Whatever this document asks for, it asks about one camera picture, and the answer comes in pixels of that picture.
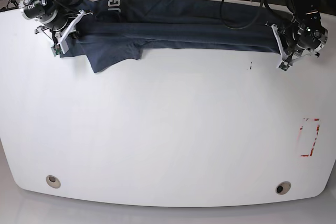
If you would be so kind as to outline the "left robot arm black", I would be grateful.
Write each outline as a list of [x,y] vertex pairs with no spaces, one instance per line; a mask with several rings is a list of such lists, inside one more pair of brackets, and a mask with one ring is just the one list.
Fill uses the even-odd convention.
[[248,39],[256,35],[265,38],[268,48],[280,54],[278,68],[287,71],[304,53],[318,56],[328,40],[328,31],[322,26],[320,0],[285,0],[292,18],[287,19],[270,8],[267,0],[260,0],[253,19],[243,25],[228,20],[229,13],[219,8],[222,24],[231,30],[243,30]]

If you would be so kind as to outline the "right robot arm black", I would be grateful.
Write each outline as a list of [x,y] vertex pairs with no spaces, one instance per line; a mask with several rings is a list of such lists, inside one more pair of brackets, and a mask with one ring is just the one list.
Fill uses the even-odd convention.
[[27,20],[35,20],[40,23],[34,33],[50,35],[47,39],[51,43],[51,49],[55,56],[64,55],[69,46],[67,38],[74,37],[76,25],[86,15],[92,15],[90,10],[78,9],[84,0],[21,0],[19,9]]

